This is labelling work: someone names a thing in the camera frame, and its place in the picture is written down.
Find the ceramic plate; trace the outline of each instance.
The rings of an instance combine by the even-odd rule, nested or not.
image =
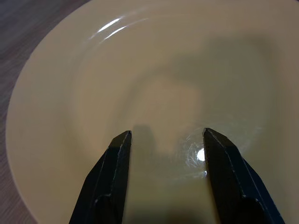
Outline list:
[[[40,223],[67,223],[111,139],[133,131],[124,223],[215,223],[201,132],[228,136],[299,223],[299,3],[94,0],[38,45],[7,154]]]

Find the table surface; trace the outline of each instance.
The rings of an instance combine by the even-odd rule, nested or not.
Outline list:
[[[38,43],[88,1],[0,1],[0,223],[36,223],[15,187],[6,155],[5,123],[15,82]]]

